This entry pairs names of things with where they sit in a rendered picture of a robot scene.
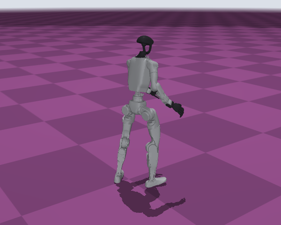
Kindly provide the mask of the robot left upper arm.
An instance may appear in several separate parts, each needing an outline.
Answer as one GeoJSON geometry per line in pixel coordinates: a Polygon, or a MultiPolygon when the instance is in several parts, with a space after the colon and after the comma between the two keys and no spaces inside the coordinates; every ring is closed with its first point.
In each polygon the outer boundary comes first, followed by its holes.
{"type": "Polygon", "coordinates": [[[127,62],[126,62],[127,67],[128,67],[128,72],[129,72],[129,64],[130,64],[130,60],[131,60],[131,59],[127,60],[127,62]]]}

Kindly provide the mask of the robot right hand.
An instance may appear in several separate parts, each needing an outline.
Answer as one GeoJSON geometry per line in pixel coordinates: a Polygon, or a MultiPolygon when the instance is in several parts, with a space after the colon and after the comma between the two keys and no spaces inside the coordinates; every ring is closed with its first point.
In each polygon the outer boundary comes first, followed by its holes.
{"type": "Polygon", "coordinates": [[[166,104],[167,107],[169,108],[173,108],[174,111],[176,111],[179,115],[180,115],[180,118],[183,116],[184,114],[184,108],[181,107],[181,104],[177,104],[177,103],[174,103],[172,101],[172,104],[166,104]]]}

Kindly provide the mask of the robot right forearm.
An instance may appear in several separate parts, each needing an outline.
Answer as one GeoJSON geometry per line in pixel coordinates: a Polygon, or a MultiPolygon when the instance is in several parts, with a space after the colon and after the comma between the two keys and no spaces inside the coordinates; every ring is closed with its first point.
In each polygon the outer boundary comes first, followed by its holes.
{"type": "Polygon", "coordinates": [[[168,96],[164,93],[160,83],[156,84],[157,88],[157,93],[156,95],[161,99],[161,101],[166,105],[166,104],[172,104],[172,101],[168,98],[168,96]]]}

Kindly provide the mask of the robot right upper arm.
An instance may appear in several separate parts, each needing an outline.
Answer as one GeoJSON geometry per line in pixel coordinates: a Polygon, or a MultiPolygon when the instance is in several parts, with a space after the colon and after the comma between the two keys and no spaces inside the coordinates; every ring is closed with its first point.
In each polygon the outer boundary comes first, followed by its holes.
{"type": "Polygon", "coordinates": [[[158,63],[152,60],[147,60],[147,68],[150,73],[151,86],[150,89],[155,92],[158,91],[156,88],[157,79],[158,79],[158,63]]]}

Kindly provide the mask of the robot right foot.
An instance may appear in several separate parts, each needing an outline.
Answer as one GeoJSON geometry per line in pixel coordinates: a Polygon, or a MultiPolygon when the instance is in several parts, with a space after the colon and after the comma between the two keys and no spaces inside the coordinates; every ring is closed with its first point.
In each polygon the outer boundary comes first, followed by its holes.
{"type": "Polygon", "coordinates": [[[152,182],[150,180],[147,180],[145,183],[145,187],[150,188],[156,185],[160,185],[164,183],[166,180],[167,180],[166,177],[155,178],[154,182],[152,180],[151,180],[152,182]]]}

